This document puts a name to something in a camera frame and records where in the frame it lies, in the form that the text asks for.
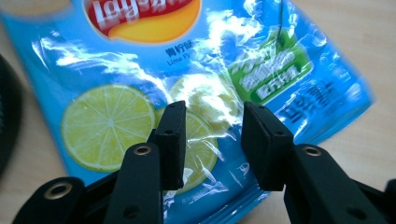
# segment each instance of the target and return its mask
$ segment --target lay's logo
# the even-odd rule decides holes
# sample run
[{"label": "lay's logo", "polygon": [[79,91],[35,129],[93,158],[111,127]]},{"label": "lay's logo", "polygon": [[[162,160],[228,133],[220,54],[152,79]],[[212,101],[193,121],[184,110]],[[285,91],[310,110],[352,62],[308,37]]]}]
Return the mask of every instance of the lay's logo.
[{"label": "lay's logo", "polygon": [[86,10],[92,25],[109,38],[162,43],[190,30],[201,0],[93,0]]}]

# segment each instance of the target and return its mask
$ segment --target blue chip bag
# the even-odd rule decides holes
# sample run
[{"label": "blue chip bag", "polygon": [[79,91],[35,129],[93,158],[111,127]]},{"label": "blue chip bag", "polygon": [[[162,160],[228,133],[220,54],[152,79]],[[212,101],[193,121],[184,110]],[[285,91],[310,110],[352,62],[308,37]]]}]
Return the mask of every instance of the blue chip bag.
[{"label": "blue chip bag", "polygon": [[1,20],[70,175],[90,185],[118,170],[166,105],[186,102],[185,187],[163,194],[165,223],[235,222],[268,195],[240,147],[245,101],[311,144],[373,102],[288,0],[38,2],[0,2]]}]

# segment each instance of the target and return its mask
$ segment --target lime slice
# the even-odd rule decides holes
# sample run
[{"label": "lime slice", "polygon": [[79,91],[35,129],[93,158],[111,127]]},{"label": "lime slice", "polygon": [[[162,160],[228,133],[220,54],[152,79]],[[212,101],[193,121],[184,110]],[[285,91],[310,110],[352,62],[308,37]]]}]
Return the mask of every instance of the lime slice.
[{"label": "lime slice", "polygon": [[184,100],[186,107],[207,120],[215,133],[225,133],[240,121],[241,102],[233,85],[218,76],[188,75],[169,91],[174,101]]},{"label": "lime slice", "polygon": [[98,172],[120,169],[128,147],[146,142],[154,127],[154,107],[141,91],[105,85],[81,94],[62,120],[67,152],[81,166]]},{"label": "lime slice", "polygon": [[[159,118],[163,109],[156,112]],[[200,185],[216,165],[219,145],[210,125],[200,116],[186,113],[186,159],[184,163],[184,187],[177,194],[184,193]]]}]

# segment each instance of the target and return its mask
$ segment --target black object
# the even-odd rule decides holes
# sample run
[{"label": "black object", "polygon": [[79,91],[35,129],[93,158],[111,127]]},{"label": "black object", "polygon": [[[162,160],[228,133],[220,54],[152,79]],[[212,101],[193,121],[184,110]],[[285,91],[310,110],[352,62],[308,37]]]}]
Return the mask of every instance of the black object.
[{"label": "black object", "polygon": [[[74,177],[43,185],[13,223],[163,223],[162,191],[182,182],[185,113],[184,102],[166,107],[159,128],[127,150],[118,172],[86,188]],[[245,103],[243,122],[250,167],[263,190],[286,185],[292,223],[395,223],[396,180],[381,192],[350,179],[323,148],[295,146],[265,106]]]},{"label": "black object", "polygon": [[147,143],[127,149],[119,171],[88,187],[75,177],[54,179],[13,223],[163,223],[163,190],[182,186],[185,142],[186,106],[180,101],[165,108]]},{"label": "black object", "polygon": [[0,175],[7,165],[21,123],[21,84],[0,54]]},{"label": "black object", "polygon": [[351,180],[323,148],[292,143],[270,110],[245,103],[242,148],[263,190],[281,191],[291,223],[395,223],[396,180],[385,192]]}]

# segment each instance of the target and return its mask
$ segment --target red logo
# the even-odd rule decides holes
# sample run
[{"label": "red logo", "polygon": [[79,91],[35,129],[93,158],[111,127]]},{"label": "red logo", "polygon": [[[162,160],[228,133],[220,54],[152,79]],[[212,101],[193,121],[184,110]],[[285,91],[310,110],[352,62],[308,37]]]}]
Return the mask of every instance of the red logo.
[{"label": "red logo", "polygon": [[193,0],[91,0],[87,5],[87,14],[97,30],[108,36],[113,27],[122,23],[168,14],[191,1]]}]

